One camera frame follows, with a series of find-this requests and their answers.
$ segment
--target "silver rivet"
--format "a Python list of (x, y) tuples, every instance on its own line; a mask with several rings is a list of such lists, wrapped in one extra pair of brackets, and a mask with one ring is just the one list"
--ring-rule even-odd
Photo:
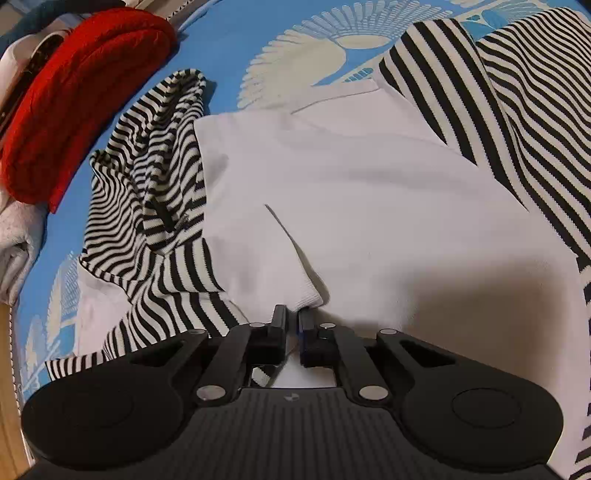
[(204, 385), (197, 389), (197, 396), (204, 401), (218, 400), (226, 394), (223, 387), (219, 385)]
[(379, 385), (368, 385), (359, 390), (359, 395), (365, 400), (383, 400), (388, 396), (388, 390)]

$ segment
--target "red quilted fabric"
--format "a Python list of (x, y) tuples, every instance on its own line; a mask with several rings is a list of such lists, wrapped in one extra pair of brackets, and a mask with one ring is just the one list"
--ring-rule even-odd
[(9, 193), (55, 212), (105, 124), (176, 43), (166, 20), (141, 10), (115, 8), (81, 23), (35, 78), (6, 133), (0, 173)]

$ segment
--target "blue bedsheet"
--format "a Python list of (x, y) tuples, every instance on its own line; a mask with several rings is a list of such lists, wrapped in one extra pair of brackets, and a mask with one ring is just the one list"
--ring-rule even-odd
[[(211, 113), (235, 111), (308, 85), (351, 82), (372, 73), (375, 59), (416, 21), (458, 17), (475, 39), (575, 0), (222, 0), (185, 30), (178, 53), (138, 95), (177, 69), (200, 69), (215, 84)], [(103, 148), (113, 128), (95, 148)], [(16, 378), (21, 400), (49, 378), (44, 361), (71, 354), (91, 171), (83, 162), (55, 215), (14, 315)]]

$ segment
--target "wooden floor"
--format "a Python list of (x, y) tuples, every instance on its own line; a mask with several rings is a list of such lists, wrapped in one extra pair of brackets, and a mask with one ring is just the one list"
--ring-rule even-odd
[(14, 480), (28, 469), (12, 384), (9, 308), (0, 304), (0, 480)]

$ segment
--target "black and white striped fabric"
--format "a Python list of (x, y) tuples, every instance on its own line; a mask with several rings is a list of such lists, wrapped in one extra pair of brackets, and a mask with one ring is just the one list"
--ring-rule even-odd
[[(202, 238), (206, 195), (193, 122), (203, 116), (205, 84), (196, 70), (166, 78), (121, 116), (106, 149), (91, 156), (80, 264), (120, 286), (132, 307), (100, 352), (46, 362), (52, 380), (188, 329), (223, 336), (246, 323), (218, 285)], [(265, 384), (269, 373), (257, 371), (253, 379)]]
[[(551, 9), (477, 42), (456, 20), (422, 22), (379, 72), (447, 145), (545, 216), (578, 257), (591, 316), (588, 20)], [(571, 478), (591, 479), (591, 426)]]

